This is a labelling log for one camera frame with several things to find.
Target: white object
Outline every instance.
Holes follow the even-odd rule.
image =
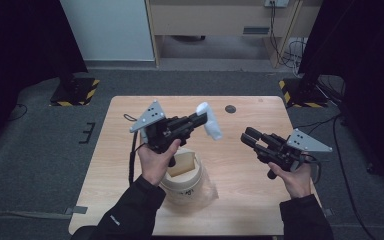
[[[201,159],[194,151],[187,148],[179,148],[176,154],[174,155],[176,159],[176,166],[182,165],[180,161],[193,161],[193,167],[186,169],[187,171],[171,176],[169,171],[165,174],[161,184],[164,188],[169,191],[179,193],[179,194],[188,194],[190,191],[193,191],[193,188],[198,184],[202,176],[202,166]]]
[[[61,0],[61,5],[86,64],[154,61],[145,1]]]
[[[196,108],[196,114],[198,116],[207,113],[207,122],[205,123],[205,131],[210,135],[213,140],[219,140],[223,137],[220,127],[217,123],[216,116],[213,113],[210,105],[207,102],[203,102]]]
[[[272,4],[275,4],[276,7],[285,8],[288,7],[289,0],[266,0],[264,3],[265,7],[272,7]]]

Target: bucket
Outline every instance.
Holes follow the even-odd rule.
[[[171,192],[191,195],[202,176],[199,156],[187,148],[179,148],[174,155],[176,165],[169,167],[161,184]]]

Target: hand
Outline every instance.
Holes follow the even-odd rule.
[[[310,175],[311,167],[308,163],[303,163],[294,172],[283,171],[273,162],[268,163],[270,169],[285,183],[286,190],[291,198],[302,198],[311,194]]]
[[[145,144],[138,150],[140,165],[142,167],[142,177],[154,186],[160,185],[170,162],[171,157],[176,153],[180,146],[180,139],[176,139],[166,152],[158,154],[149,149]]]

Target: black jacket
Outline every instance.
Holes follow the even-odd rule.
[[[140,176],[102,217],[90,240],[150,239],[165,192]],[[280,203],[285,240],[330,240],[333,233],[310,195]]]

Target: gray carpet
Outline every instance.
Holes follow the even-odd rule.
[[[90,105],[50,107],[56,79],[23,90],[19,103],[28,111],[9,121],[0,133],[0,211],[64,213],[76,204],[111,98],[117,95],[277,95],[278,81],[291,73],[105,71],[92,74],[101,82]],[[16,107],[11,118],[25,111]],[[323,121],[339,111],[328,108],[289,108],[294,126]],[[96,123],[89,144],[89,122]],[[339,122],[337,137],[350,188],[361,219],[376,239],[384,239],[384,176],[366,172],[365,158],[353,136]],[[309,131],[311,127],[302,128]],[[335,147],[332,122],[311,134]],[[319,157],[323,164],[316,184],[336,239],[369,239],[359,226],[346,191],[336,152]],[[0,217],[0,239],[70,239],[68,219]]]

